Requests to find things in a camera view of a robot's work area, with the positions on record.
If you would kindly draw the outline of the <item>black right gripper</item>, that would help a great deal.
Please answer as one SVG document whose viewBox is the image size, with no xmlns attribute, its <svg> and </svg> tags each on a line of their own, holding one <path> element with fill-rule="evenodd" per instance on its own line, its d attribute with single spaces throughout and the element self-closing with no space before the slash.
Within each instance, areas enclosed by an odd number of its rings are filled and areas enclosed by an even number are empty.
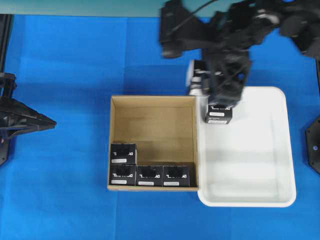
<svg viewBox="0 0 320 240">
<path fill-rule="evenodd" d="M 203 22 L 210 78 L 210 105 L 234 107 L 242 98 L 252 62 L 248 49 L 260 45 L 273 30 L 273 11 L 263 2 L 236 2 Z"/>
</svg>

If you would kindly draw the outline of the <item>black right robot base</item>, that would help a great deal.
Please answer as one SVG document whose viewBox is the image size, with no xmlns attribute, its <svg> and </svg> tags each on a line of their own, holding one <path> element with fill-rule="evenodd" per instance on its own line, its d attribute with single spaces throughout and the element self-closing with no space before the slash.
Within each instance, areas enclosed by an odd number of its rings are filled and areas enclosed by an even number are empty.
<svg viewBox="0 0 320 240">
<path fill-rule="evenodd" d="M 305 131 L 308 164 L 320 174 L 320 117 L 318 117 Z"/>
</svg>

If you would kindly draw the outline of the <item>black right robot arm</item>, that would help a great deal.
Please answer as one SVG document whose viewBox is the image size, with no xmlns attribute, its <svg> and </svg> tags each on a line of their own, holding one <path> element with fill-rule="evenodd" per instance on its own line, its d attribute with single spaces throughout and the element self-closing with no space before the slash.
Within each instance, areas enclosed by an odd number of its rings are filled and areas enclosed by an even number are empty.
<svg viewBox="0 0 320 240">
<path fill-rule="evenodd" d="M 302 55 L 320 55 L 318 0 L 243 0 L 217 11 L 207 26 L 212 45 L 202 50 L 209 70 L 203 91 L 210 105 L 237 105 L 252 65 L 250 48 L 275 29 Z"/>
</svg>

